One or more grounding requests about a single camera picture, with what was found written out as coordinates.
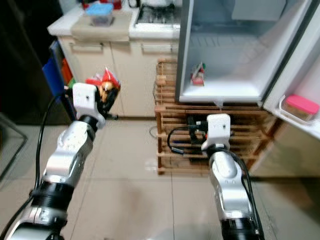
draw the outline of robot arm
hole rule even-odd
[[[119,86],[109,89],[104,99],[90,84],[73,86],[73,104],[78,120],[58,137],[57,148],[50,156],[40,186],[32,191],[31,205],[8,235],[8,240],[62,240],[61,229],[67,224],[67,209],[93,148],[96,131],[102,129],[114,103]]]
[[[209,177],[215,188],[215,202],[225,240],[264,240],[253,196],[243,182],[243,170],[229,151],[230,116],[207,117],[207,140],[201,146],[209,157]]]

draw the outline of stove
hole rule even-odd
[[[134,26],[166,29],[179,29],[181,8],[170,4],[164,7],[154,7],[142,4]]]

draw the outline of wooden rack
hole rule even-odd
[[[205,120],[210,114],[230,115],[233,133],[230,150],[250,168],[273,138],[281,121],[256,104],[228,104],[219,108],[216,105],[175,103],[176,72],[176,60],[159,59],[154,88],[158,173],[208,173],[208,158],[200,152],[201,144],[191,144],[187,130],[175,131],[170,138],[173,147],[187,148],[184,155],[172,153],[167,146],[167,139],[172,129],[187,126],[188,116]],[[196,135],[198,139],[203,137],[200,132]]]

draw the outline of countertop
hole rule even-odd
[[[132,18],[129,27],[130,39],[179,39],[179,29],[154,29],[154,28],[135,28],[135,21],[139,12],[139,8],[130,8],[128,1],[124,1],[120,11],[131,11]],[[71,27],[84,14],[81,5],[67,12],[57,21],[48,26],[48,32],[52,36],[72,36]]]

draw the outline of pink lid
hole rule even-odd
[[[288,96],[285,102],[288,105],[295,107],[296,109],[299,109],[307,114],[315,115],[319,110],[318,104],[298,95]]]

